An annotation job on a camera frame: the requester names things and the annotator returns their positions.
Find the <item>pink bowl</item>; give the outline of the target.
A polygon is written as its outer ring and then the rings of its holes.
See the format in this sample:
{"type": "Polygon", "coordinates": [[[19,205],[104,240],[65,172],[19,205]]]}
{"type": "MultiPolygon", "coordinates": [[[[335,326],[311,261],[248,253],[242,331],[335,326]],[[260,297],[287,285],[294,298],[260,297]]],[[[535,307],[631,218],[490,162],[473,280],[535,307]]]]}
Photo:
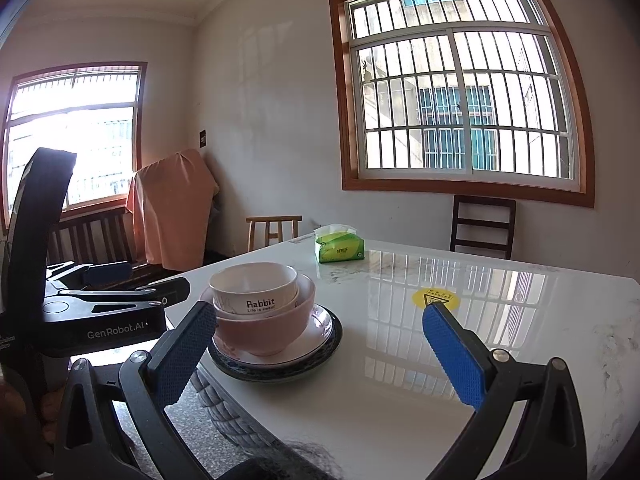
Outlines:
{"type": "Polygon", "coordinates": [[[274,356],[303,335],[311,323],[316,284],[306,274],[297,278],[298,296],[283,312],[258,318],[229,318],[216,309],[213,341],[224,350],[251,356],[274,356]]]}

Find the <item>white rabbit bowl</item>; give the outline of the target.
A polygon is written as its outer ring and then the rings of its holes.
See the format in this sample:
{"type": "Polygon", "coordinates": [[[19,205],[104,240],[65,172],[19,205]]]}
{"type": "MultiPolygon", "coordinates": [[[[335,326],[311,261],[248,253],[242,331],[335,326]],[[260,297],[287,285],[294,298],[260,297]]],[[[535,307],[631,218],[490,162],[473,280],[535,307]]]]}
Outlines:
{"type": "Polygon", "coordinates": [[[208,287],[213,304],[232,315],[278,312],[297,298],[298,272],[276,262],[250,262],[229,266],[213,274],[208,287]]]}

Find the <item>white plate pink roses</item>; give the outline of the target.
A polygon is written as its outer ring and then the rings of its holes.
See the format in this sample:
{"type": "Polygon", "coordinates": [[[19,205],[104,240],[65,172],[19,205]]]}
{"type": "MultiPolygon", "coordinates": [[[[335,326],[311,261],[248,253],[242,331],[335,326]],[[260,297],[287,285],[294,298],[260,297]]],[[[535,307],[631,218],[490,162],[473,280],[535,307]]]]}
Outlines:
{"type": "Polygon", "coordinates": [[[278,368],[292,365],[309,358],[328,342],[333,334],[333,321],[329,310],[315,304],[303,333],[279,353],[273,356],[254,356],[245,350],[235,350],[218,336],[213,339],[214,347],[232,362],[254,368],[278,368]]]}

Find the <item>yellow hot warning sticker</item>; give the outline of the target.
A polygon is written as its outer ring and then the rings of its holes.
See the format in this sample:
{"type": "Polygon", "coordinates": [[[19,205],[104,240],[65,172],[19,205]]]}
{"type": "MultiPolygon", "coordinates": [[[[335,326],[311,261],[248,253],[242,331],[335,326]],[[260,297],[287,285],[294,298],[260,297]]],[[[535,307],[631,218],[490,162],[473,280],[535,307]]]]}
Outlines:
{"type": "Polygon", "coordinates": [[[421,288],[412,295],[411,299],[420,309],[426,309],[430,304],[442,304],[449,311],[454,311],[460,306],[460,298],[451,290],[444,288],[421,288]]]}

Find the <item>dark slatted bench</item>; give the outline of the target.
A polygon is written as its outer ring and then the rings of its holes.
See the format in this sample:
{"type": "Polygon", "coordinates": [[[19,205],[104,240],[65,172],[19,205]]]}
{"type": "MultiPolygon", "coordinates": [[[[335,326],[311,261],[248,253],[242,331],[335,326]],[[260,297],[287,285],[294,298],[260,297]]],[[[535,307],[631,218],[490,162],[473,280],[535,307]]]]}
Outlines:
{"type": "Polygon", "coordinates": [[[61,220],[51,231],[48,263],[127,261],[136,272],[149,266],[134,247],[132,214],[119,206],[61,220]]]}

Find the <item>dark wooden chair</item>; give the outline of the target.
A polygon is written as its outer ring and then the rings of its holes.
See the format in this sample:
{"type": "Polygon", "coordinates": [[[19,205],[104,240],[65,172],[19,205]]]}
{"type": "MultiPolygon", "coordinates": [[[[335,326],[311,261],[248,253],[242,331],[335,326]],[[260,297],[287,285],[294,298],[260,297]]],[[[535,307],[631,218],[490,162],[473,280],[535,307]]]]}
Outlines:
{"type": "Polygon", "coordinates": [[[510,260],[513,254],[516,210],[518,204],[510,198],[488,196],[455,195],[452,200],[450,252],[458,248],[480,249],[484,252],[500,254],[510,260]],[[506,215],[506,220],[474,218],[463,215],[478,208],[488,208],[492,212],[506,215]]]}

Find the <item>orange cloth covered furniture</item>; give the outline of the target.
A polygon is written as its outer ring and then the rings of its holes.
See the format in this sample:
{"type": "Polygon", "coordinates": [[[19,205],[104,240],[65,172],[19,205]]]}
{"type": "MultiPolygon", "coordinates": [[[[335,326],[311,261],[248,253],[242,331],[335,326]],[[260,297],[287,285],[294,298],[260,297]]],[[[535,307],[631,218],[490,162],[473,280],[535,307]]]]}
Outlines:
{"type": "Polygon", "coordinates": [[[137,171],[126,200],[136,258],[169,271],[201,266],[218,192],[218,183],[195,148],[137,171]]]}

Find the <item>green tissue pack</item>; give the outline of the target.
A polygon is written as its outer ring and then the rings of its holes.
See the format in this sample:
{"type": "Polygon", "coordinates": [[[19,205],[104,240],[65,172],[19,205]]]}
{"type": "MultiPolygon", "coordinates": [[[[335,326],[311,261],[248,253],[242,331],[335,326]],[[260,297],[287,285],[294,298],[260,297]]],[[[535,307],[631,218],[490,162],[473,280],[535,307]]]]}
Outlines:
{"type": "Polygon", "coordinates": [[[363,260],[364,239],[352,226],[329,224],[314,230],[314,254],[320,264],[363,260]]]}

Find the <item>light wooden chair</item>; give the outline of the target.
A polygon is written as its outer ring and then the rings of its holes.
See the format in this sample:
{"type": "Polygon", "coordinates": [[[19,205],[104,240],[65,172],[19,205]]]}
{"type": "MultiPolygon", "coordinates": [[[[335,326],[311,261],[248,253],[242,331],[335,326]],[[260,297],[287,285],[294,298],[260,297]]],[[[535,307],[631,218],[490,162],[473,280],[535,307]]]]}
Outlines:
{"type": "Polygon", "coordinates": [[[247,251],[252,252],[256,248],[256,232],[258,226],[262,226],[264,240],[262,246],[268,247],[273,240],[277,243],[284,241],[284,226],[291,228],[291,238],[298,237],[299,225],[303,221],[301,214],[280,214],[280,216],[253,216],[247,217],[247,251]]]}

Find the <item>side window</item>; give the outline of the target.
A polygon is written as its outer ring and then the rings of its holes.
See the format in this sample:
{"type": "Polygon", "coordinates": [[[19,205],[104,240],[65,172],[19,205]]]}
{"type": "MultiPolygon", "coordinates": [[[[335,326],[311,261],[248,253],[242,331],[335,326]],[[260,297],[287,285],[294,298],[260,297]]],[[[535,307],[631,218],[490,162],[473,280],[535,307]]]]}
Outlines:
{"type": "Polygon", "coordinates": [[[38,148],[72,152],[65,211],[121,202],[142,166],[145,62],[68,64],[15,76],[1,116],[1,203],[9,216],[18,181],[38,148]]]}

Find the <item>black wall switch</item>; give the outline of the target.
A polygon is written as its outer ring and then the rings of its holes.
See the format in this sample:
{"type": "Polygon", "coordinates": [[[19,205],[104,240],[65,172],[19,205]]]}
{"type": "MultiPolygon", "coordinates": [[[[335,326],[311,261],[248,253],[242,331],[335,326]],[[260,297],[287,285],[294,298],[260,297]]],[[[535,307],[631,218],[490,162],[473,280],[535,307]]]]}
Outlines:
{"type": "Polygon", "coordinates": [[[207,134],[206,130],[201,130],[198,134],[198,145],[200,148],[205,148],[207,143],[207,134]]]}

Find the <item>barred window wooden frame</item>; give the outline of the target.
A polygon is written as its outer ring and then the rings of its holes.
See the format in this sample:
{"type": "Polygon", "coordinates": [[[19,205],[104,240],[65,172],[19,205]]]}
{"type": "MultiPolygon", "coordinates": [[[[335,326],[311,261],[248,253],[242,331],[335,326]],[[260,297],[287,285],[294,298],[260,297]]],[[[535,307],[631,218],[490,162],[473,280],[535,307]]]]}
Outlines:
{"type": "Polygon", "coordinates": [[[329,0],[346,191],[592,207],[589,108],[550,0],[329,0]]]}

